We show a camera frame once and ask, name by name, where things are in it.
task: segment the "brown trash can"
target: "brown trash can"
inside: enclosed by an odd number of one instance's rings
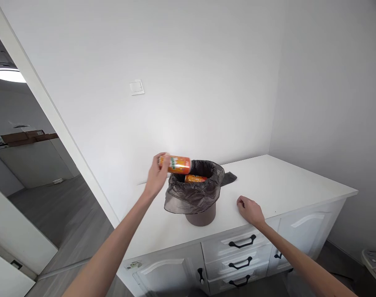
[[[187,220],[192,225],[203,227],[209,225],[215,218],[216,205],[214,203],[207,210],[200,212],[198,214],[186,214]]]

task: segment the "can label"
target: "can label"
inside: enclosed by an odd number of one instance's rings
[[[159,166],[162,167],[164,156],[159,158]],[[186,157],[170,156],[168,172],[176,174],[189,174],[191,171],[191,160]]]
[[[207,177],[201,177],[201,176],[198,176],[198,175],[188,174],[185,177],[185,182],[204,182],[206,179],[207,179]]]

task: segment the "wooden floor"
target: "wooden floor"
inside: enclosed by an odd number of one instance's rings
[[[109,220],[82,176],[56,186],[29,189],[9,197],[12,203],[58,248],[41,278],[26,297],[61,297],[85,264],[74,264],[92,257],[113,231]],[[362,266],[329,242],[317,262],[326,270],[357,280]],[[351,280],[338,277],[348,287]],[[288,297],[285,275],[263,278],[216,297]],[[107,297],[132,297],[122,281],[115,277]]]
[[[8,198],[59,249],[26,297],[61,296],[84,265],[63,268],[91,258],[114,228],[81,175]],[[107,295],[114,296],[132,296],[118,277]]]

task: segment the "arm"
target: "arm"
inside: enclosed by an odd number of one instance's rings
[[[266,224],[261,207],[255,201],[240,196],[237,199],[237,207],[243,218],[256,227],[273,243],[292,267],[307,281],[317,296],[357,297],[356,294],[346,288],[324,268],[282,238],[275,230]]]
[[[164,185],[170,163],[170,157],[166,156],[162,169],[159,169],[158,158],[164,154],[154,156],[141,197],[75,278],[63,297],[103,297],[107,294],[138,225]]]

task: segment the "hand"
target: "hand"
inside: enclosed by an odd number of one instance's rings
[[[251,225],[256,227],[265,224],[262,209],[255,201],[240,196],[237,199],[237,207],[239,208],[241,216]]]
[[[154,199],[160,190],[163,188],[164,181],[167,178],[167,169],[170,164],[170,156],[164,156],[162,169],[160,169],[158,162],[159,157],[165,155],[166,153],[158,153],[154,156],[152,161],[152,166],[149,169],[148,181],[144,189],[145,196]]]

